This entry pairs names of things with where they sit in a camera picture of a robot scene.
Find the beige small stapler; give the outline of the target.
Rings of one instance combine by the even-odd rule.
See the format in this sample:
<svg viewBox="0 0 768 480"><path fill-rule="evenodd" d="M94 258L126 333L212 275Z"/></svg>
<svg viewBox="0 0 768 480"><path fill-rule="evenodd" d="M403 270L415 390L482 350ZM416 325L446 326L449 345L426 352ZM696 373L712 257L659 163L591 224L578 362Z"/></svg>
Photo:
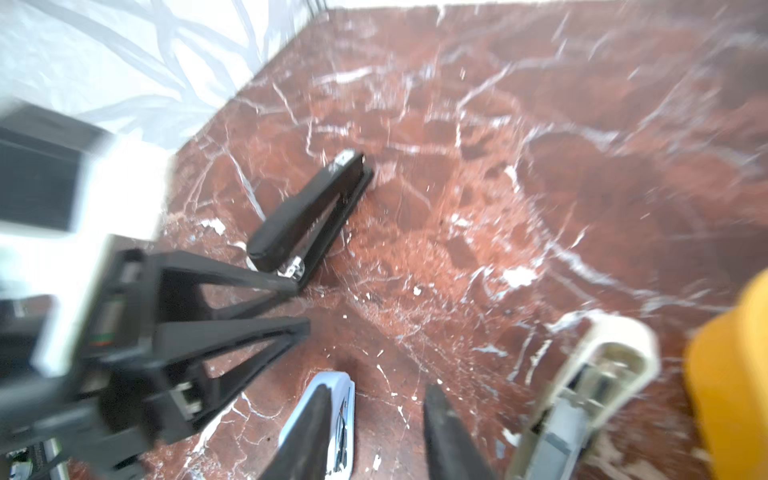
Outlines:
<svg viewBox="0 0 768 480"><path fill-rule="evenodd" d="M551 331L587 320L590 328L536 402L507 479L569 479L601 430L660 373L656 333L640 320L583 310Z"/></svg>

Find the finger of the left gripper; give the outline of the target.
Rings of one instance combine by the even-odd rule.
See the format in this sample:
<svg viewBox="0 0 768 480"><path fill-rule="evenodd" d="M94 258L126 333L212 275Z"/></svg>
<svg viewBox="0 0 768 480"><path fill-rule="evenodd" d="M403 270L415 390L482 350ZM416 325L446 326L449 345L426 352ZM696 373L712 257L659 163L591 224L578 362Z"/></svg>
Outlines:
<svg viewBox="0 0 768 480"><path fill-rule="evenodd" d="M237 267L186 251L150 256L157 268L158 310L163 321L249 319L298 295L299 284L289 278ZM201 287L214 285L266 291L266 296L213 308Z"/></svg>
<svg viewBox="0 0 768 480"><path fill-rule="evenodd" d="M309 334L305 317L161 324L149 363L161 427L205 428Z"/></svg>

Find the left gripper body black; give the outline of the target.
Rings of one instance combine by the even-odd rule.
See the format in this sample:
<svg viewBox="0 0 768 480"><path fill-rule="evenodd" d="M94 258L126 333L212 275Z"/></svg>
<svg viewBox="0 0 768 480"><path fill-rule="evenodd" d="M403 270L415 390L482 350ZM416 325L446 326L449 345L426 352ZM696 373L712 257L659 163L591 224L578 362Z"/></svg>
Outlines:
<svg viewBox="0 0 768 480"><path fill-rule="evenodd" d="M141 479L142 454L163 427L147 406L169 389L161 376L163 275L178 268L178 252L116 253L78 331L67 373L47 377L32 364L48 317L18 317L1 303L1 451L50 439L63 456L89 464L105 479Z"/></svg>

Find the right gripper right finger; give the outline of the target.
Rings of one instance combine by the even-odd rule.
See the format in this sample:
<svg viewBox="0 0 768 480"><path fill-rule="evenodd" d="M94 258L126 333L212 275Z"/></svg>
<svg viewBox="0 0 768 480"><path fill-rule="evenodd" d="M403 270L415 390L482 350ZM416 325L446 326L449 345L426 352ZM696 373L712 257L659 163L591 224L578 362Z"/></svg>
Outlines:
<svg viewBox="0 0 768 480"><path fill-rule="evenodd" d="M424 439L430 479L495 479L439 385L426 388Z"/></svg>

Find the light blue stapler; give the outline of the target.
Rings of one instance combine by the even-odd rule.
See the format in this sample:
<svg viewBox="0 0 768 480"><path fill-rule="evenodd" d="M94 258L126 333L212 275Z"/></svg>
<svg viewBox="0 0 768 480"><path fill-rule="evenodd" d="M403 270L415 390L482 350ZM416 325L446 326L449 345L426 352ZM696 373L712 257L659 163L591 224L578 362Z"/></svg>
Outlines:
<svg viewBox="0 0 768 480"><path fill-rule="evenodd" d="M350 479L354 463L355 382L346 372L320 372L312 378L280 431L278 450L284 449L311 396L321 386L329 389L332 407L325 479Z"/></svg>

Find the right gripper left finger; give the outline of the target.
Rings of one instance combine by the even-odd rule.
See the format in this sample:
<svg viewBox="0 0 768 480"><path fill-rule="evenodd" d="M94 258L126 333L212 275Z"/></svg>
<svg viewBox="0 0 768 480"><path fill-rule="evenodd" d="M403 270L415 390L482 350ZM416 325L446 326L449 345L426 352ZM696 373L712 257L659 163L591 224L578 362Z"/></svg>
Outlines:
<svg viewBox="0 0 768 480"><path fill-rule="evenodd" d="M261 480L324 479L330 443L331 390L318 386L299 409L299 416Z"/></svg>

